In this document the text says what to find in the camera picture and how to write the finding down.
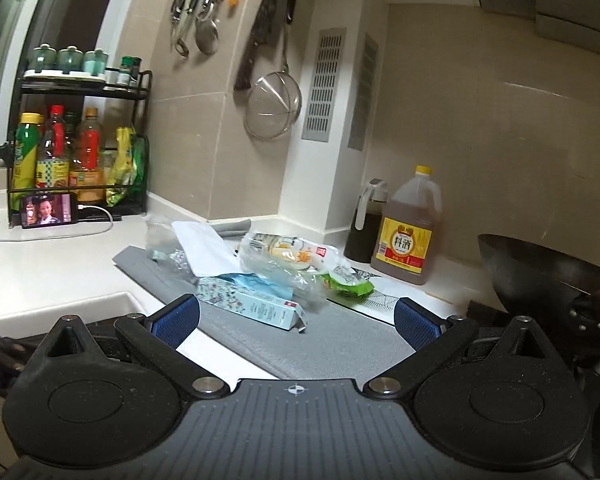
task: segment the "gray mat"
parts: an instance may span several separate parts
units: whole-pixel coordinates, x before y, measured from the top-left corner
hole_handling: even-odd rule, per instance
[[[114,263],[167,304],[194,287],[128,247]],[[280,379],[354,378],[360,387],[408,357],[413,350],[391,325],[325,301],[306,308],[307,328],[286,332],[233,312],[200,303],[200,330]]]

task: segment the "crosshair circle logo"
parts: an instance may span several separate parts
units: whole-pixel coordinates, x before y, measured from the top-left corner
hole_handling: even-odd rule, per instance
[[[286,389],[290,394],[295,395],[296,397],[300,394],[304,394],[307,391],[307,388],[304,386],[300,386],[300,384],[294,384],[293,386],[289,386]]]

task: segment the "plastic jug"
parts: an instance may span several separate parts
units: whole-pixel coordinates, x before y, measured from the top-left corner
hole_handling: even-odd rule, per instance
[[[384,180],[374,178],[365,184],[344,248],[344,255],[349,260],[371,263],[388,195]]]
[[[371,267],[424,285],[433,270],[442,227],[442,196],[431,168],[418,166],[384,207]]]

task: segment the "kitchen sink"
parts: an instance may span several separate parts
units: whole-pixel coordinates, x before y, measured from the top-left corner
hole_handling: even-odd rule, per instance
[[[144,312],[144,310],[131,294],[120,292],[90,300],[0,316],[0,336],[14,339],[27,338],[30,342],[39,342],[56,321],[67,314],[80,316],[84,323],[106,326],[113,324],[118,317],[132,312]]]

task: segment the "black frying pan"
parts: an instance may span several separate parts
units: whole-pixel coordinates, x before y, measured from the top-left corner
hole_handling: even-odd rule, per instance
[[[530,242],[478,236],[484,267],[504,308],[531,316],[562,352],[600,354],[600,319],[591,294],[600,267]]]

